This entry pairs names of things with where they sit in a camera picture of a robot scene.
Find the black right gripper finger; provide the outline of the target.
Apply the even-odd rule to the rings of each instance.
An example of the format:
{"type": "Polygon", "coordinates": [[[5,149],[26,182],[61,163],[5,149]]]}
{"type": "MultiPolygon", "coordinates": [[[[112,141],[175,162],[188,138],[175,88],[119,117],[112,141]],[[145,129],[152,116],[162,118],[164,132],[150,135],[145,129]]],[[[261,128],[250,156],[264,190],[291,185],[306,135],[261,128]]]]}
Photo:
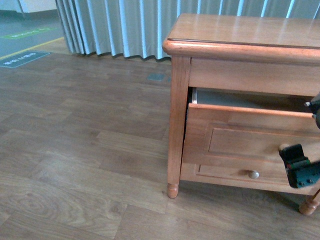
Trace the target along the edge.
{"type": "Polygon", "coordinates": [[[320,179],[320,162],[311,162],[301,144],[285,146],[279,150],[284,162],[289,185],[299,189],[309,187],[320,179]]]}

